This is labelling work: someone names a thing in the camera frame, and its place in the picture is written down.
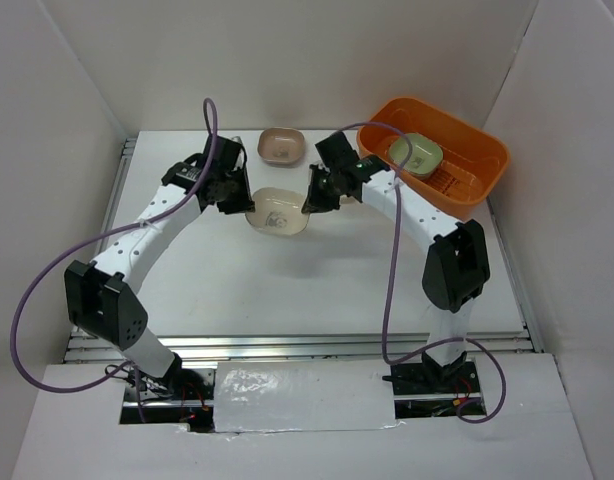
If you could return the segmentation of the orange plastic bin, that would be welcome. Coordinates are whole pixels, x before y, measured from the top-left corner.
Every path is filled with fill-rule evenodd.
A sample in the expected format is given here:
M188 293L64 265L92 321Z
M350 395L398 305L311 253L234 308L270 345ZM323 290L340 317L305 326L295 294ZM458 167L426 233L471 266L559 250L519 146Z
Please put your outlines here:
M366 156L403 166L403 181L461 220L483 203L510 163L507 147L484 131L413 97L388 101L357 133Z

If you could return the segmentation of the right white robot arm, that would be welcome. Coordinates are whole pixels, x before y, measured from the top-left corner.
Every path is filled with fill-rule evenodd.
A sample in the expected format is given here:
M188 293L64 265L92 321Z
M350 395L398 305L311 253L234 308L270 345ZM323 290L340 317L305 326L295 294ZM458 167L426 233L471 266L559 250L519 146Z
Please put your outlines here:
M316 150L320 161L310 167L304 213L328 213L353 198L392 220L395 234L407 235L425 254L421 284L432 328L420 354L422 378L433 391L447 390L465 362L472 310L490 278L483 227L437 209L378 156L360 157L342 132Z

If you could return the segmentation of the brown square plate rear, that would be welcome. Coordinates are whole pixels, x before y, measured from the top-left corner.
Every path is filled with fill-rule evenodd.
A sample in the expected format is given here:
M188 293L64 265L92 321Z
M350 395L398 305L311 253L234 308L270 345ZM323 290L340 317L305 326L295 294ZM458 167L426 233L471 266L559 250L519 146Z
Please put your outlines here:
M300 162L306 151L306 140L300 130L272 127L259 136L257 153L269 165L289 167Z

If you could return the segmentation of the cream square plate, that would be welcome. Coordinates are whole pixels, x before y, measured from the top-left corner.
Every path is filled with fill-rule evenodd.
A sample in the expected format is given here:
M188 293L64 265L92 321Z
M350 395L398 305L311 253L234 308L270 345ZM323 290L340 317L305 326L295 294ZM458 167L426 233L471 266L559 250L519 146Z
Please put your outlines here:
M249 225L266 234L293 236L306 229L309 215L302 212L305 197L295 191L264 187L252 195L255 209L245 214Z

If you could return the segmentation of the green square plate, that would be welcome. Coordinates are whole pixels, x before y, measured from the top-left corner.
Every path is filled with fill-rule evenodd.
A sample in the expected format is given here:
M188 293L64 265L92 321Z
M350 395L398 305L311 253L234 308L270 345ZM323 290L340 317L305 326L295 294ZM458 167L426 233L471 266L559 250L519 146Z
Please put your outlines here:
M399 137L389 147L388 156L394 164L420 180L430 177L444 157L437 143L419 133Z

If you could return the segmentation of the white foil cover plate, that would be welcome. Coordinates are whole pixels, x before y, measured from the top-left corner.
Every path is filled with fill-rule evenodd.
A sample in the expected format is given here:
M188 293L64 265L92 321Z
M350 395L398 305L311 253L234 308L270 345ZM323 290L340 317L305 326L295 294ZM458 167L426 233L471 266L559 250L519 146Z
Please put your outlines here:
M238 434L393 428L388 374L378 360L221 362L214 428Z

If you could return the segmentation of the aluminium rail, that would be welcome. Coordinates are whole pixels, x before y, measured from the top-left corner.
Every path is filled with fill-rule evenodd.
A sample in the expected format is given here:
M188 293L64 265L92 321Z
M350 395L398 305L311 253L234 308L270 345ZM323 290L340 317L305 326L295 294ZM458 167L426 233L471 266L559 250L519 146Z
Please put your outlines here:
M534 352L529 333L518 335L476 335L477 341L492 352ZM209 362L222 360L292 360L330 359L343 357L380 357L380 335L319 335L319 336L210 336L161 337L160 341L183 360ZM388 352L402 356L426 344L420 334L390 334ZM68 341L63 362L111 363L121 361L121 355L106 342L84 333L74 332Z

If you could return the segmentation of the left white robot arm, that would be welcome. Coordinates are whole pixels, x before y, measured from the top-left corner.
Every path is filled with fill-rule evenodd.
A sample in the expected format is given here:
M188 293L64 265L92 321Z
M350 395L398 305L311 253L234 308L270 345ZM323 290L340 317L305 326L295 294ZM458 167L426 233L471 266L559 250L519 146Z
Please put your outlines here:
M246 161L240 138L208 138L202 152L167 170L137 229L89 263L73 261L64 273L71 323L113 345L163 399L201 387L202 378L149 330L138 293L173 240L207 207L225 215L254 211Z

